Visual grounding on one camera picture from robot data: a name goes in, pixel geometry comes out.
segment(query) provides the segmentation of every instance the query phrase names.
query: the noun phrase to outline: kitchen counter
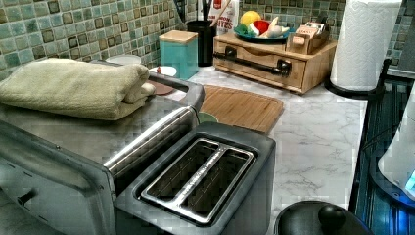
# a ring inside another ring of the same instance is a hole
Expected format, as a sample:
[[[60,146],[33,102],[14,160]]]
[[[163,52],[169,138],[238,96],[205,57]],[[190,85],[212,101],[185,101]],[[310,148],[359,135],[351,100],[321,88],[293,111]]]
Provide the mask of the kitchen counter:
[[[200,84],[241,89],[284,102],[269,136],[277,142],[272,220],[286,206],[322,200],[345,209],[357,161],[367,102],[336,96],[319,85],[304,95],[201,68],[190,78]],[[180,94],[170,95],[175,99]],[[57,234],[25,214],[0,191],[0,234]]]

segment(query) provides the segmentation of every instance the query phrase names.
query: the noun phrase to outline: folded towel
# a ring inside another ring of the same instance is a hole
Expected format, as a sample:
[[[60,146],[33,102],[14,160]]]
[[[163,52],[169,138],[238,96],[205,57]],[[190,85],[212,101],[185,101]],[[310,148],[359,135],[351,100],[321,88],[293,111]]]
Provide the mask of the folded towel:
[[[80,118],[116,120],[145,104],[155,88],[146,67],[47,59],[0,82],[0,102]]]

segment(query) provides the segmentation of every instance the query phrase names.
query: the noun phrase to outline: bamboo cutting board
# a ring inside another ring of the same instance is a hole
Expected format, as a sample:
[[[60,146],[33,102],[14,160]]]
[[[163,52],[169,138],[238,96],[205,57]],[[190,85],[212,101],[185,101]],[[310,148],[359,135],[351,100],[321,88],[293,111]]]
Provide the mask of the bamboo cutting board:
[[[251,92],[217,86],[204,86],[201,112],[215,116],[220,123],[269,133],[283,111],[283,102]]]

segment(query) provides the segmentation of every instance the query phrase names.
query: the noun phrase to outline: fruit bowl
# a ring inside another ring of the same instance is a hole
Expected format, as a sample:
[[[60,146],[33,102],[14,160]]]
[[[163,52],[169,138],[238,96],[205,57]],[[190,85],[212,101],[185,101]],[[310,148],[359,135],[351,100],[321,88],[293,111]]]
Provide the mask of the fruit bowl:
[[[248,30],[248,28],[244,24],[239,24],[234,28],[235,34],[241,38],[242,40],[255,42],[255,43],[285,43],[287,41],[288,36],[291,32],[296,32],[293,28],[285,32],[283,35],[276,37],[276,38],[263,38],[255,35],[252,31]]]

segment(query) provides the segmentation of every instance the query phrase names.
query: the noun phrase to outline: green tile backsplash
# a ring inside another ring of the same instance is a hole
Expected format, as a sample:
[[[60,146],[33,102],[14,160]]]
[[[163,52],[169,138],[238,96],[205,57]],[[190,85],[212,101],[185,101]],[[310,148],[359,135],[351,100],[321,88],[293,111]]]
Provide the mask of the green tile backsplash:
[[[297,27],[329,16],[337,39],[346,0],[240,0],[240,16],[247,10],[266,20],[280,16],[280,24]],[[413,18],[404,0],[396,21],[388,56],[399,62]],[[188,0],[187,21],[196,16],[196,0]],[[0,0],[0,80],[15,68],[44,58],[105,60],[132,54],[153,67],[161,62],[159,36],[183,29],[172,0]]]

